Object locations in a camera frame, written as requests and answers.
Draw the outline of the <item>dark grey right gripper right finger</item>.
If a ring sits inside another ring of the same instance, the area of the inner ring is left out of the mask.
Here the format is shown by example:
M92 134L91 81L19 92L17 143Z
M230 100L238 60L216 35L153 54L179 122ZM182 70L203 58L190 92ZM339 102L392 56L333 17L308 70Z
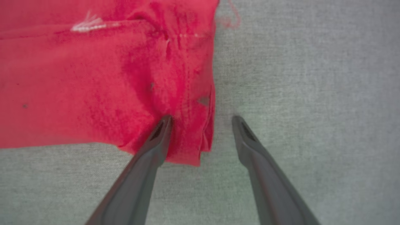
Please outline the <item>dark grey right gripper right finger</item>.
M318 225L319 221L246 121L232 118L240 162L247 168L261 225Z

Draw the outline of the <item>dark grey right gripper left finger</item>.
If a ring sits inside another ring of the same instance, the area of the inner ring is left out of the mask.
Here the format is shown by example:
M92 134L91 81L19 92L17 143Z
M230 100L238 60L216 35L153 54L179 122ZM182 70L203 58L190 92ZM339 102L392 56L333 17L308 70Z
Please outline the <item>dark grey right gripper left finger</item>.
M164 163L173 119L165 115L116 179L87 225L144 225L158 168Z

